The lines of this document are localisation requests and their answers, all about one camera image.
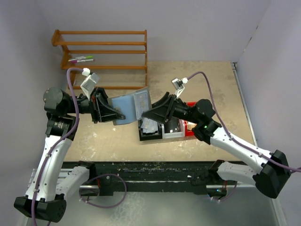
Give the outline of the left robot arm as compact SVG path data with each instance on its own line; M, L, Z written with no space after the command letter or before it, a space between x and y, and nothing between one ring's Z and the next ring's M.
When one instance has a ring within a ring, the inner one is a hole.
M44 151L28 190L14 202L14 207L32 218L34 225L38 219L59 222L67 199L83 183L96 180L95 164L80 161L58 182L64 158L77 132L79 115L90 114L93 123L125 119L124 114L109 105L103 88L94 88L90 97L77 97L53 87L45 91L43 100L48 117Z

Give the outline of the black plastic bin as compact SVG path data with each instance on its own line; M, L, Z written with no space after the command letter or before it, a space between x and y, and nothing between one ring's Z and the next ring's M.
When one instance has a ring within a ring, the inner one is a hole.
M142 120L138 121L138 134L140 141L160 140L163 138L162 125L157 123L158 129L152 133L146 133L146 130L142 128Z

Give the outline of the grey card holder wallet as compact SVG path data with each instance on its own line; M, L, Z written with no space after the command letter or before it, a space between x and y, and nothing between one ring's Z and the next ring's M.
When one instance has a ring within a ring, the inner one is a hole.
M142 90L148 90L148 92L149 92L149 88L145 87L145 88L136 90L134 92L131 92L129 94L126 94L126 95L108 98L109 105L111 107L115 108L116 110L118 110L120 113L124 114L126 117L124 120L113 121L113 125L115 125L115 126L125 125L125 124L130 124L130 123L138 120L136 117L136 112L135 112L134 94L137 92L140 92ZM150 110L151 109L150 93L149 93L149 99L150 99L150 108L149 108L149 110Z

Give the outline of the red plastic bin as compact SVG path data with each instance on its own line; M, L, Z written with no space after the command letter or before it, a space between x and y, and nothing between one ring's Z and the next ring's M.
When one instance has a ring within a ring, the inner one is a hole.
M196 102L187 102L187 105L190 107L193 107L196 104ZM194 132L192 131L192 129L194 127L196 127L195 123L192 122L188 122L186 120L183 121L184 122L184 126L185 126L185 136L186 137L191 137L194 135Z

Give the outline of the white plastic bin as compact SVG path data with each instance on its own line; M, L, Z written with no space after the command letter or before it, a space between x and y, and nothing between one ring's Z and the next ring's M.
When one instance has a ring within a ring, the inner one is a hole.
M181 119L172 119L171 121L162 124L162 138L180 138L185 136L185 124Z

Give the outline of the white VIP card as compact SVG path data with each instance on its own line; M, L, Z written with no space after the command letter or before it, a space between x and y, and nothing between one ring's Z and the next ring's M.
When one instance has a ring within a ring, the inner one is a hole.
M142 113L149 110L150 99L148 90L142 90L134 94L135 112L138 120L141 119Z

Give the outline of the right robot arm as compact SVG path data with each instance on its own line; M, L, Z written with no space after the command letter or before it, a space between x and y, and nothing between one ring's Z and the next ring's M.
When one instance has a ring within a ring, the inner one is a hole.
M263 195L275 199L291 176L286 155L256 147L230 133L216 122L212 103L201 99L193 106L187 105L176 95L166 93L142 116L159 123L178 118L192 122L194 136L202 142L218 147L240 159L243 164L216 161L212 170L223 180L232 180L255 186Z

